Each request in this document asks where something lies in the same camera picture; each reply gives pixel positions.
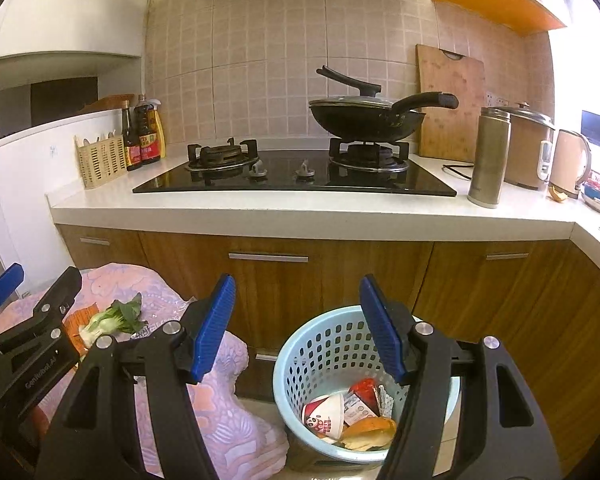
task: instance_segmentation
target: tiled wall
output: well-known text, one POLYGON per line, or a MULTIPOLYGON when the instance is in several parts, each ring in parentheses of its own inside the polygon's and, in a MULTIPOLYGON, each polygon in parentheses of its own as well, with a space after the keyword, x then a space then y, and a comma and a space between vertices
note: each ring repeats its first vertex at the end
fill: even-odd
POLYGON ((512 104, 548 105, 546 37, 431 0, 151 0, 146 87, 168 142, 324 136, 307 100, 356 93, 317 75, 324 64, 397 99, 418 91, 423 43, 483 60, 487 89, 512 104))

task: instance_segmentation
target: paper cup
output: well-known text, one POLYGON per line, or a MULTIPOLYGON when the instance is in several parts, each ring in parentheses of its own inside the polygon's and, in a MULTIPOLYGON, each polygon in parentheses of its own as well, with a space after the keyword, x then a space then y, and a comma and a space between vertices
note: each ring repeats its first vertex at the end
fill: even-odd
POLYGON ((310 430, 325 434, 336 440, 342 434, 344 399, 342 394, 321 396, 302 409, 302 422, 310 430))

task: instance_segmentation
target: black wok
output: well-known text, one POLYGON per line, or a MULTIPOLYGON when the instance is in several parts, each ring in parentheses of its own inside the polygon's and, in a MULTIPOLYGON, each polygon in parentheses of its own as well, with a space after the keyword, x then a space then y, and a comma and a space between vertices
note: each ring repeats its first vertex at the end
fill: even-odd
POLYGON ((346 142, 394 142, 411 135, 425 117, 414 108, 458 108, 458 98, 444 92, 424 92, 395 103, 376 94, 380 85, 353 79, 326 66, 316 72, 360 90, 359 96, 316 99, 309 108, 318 124, 346 142))

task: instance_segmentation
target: drawer handle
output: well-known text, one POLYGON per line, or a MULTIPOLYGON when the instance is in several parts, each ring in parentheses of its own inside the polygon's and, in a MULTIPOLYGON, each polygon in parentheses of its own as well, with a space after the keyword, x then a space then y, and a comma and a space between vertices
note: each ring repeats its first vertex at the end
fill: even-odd
POLYGON ((529 253, 487 254, 487 260, 517 260, 527 256, 529 253))
POLYGON ((95 244, 95 245, 111 245, 109 240, 102 240, 101 238, 80 238, 83 244, 95 244))
POLYGON ((277 359, 278 359, 277 355, 256 354, 256 361, 272 361, 275 363, 277 359))
POLYGON ((291 254, 251 254, 251 253, 229 253, 230 260, 257 260, 259 262, 295 262, 297 264, 308 263, 308 256, 292 256, 291 254))

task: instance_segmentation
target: utensil basket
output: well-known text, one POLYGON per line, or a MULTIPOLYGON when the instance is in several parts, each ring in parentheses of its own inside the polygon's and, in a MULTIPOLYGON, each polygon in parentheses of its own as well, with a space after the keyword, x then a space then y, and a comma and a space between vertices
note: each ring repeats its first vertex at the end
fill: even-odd
MULTIPOLYGON (((316 452, 312 465, 380 465, 386 458, 388 450, 360 452, 327 444, 301 421, 302 407, 307 402, 318 396, 346 392, 365 378, 374 378, 377 384, 384 385, 394 398, 392 418, 399 421, 409 387, 399 386, 384 371, 360 306, 346 306, 315 317, 283 345, 273 371, 273 394, 300 447, 316 452)), ((460 379, 451 378, 449 386, 445 422, 458 402, 460 379)))
POLYGON ((78 165, 86 189, 110 182, 126 172, 125 143, 121 135, 80 146, 78 165))

